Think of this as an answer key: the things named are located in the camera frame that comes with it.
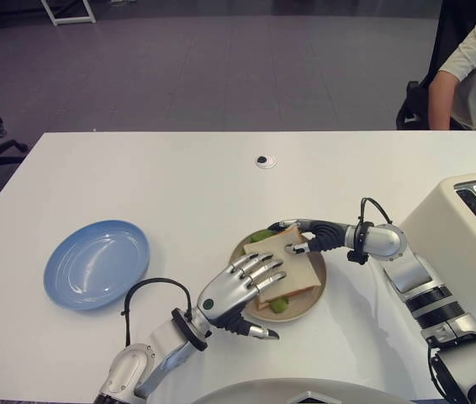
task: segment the floor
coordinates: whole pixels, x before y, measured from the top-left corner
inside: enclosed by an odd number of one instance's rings
[[[406,83],[425,76],[440,7],[92,4],[95,25],[54,28],[41,14],[0,19],[0,115],[9,137],[32,146],[46,131],[394,130]],[[14,171],[0,167],[0,188]]]

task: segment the silver robotic arm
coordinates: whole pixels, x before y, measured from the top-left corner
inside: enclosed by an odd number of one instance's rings
[[[273,330],[245,320],[241,312],[249,300],[286,276],[276,272],[262,277],[282,264],[271,253],[251,253],[227,266],[204,288],[190,313],[173,310],[172,319],[143,343],[128,345],[116,356],[94,403],[144,404],[169,372],[208,347],[206,338],[212,326],[260,339],[279,339]]]
[[[350,261],[363,264],[368,255],[376,258],[422,329],[436,388],[450,402],[476,404],[476,320],[459,305],[431,265],[411,250],[397,226],[375,226],[371,222],[352,226],[295,219],[269,228],[281,231],[291,225],[302,232],[312,232],[315,238],[287,246],[289,253],[348,247]],[[437,349],[434,357],[432,349]]]

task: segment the toaster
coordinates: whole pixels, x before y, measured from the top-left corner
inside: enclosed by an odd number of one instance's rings
[[[476,317],[476,174],[441,181],[400,227]]]

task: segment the green vegetable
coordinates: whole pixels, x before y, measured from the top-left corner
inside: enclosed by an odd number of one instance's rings
[[[251,236],[251,242],[261,242],[265,238],[269,238],[275,234],[272,230],[259,230]]]
[[[287,310],[287,307],[288,307],[287,296],[280,297],[270,302],[270,309],[272,309],[272,311],[275,314],[283,313],[285,310]]]

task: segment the white bread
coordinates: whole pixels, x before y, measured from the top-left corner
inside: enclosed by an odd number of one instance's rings
[[[273,253],[274,259],[279,258],[284,261],[283,266],[275,268],[273,273],[279,271],[287,273],[286,278],[270,286],[258,296],[257,304],[259,307],[264,307],[267,302],[279,297],[296,295],[314,286],[320,286],[319,278],[316,276],[307,254],[293,255],[284,249],[288,244],[303,241],[304,238],[299,234],[298,228],[291,226],[275,236],[244,246],[246,253]]]

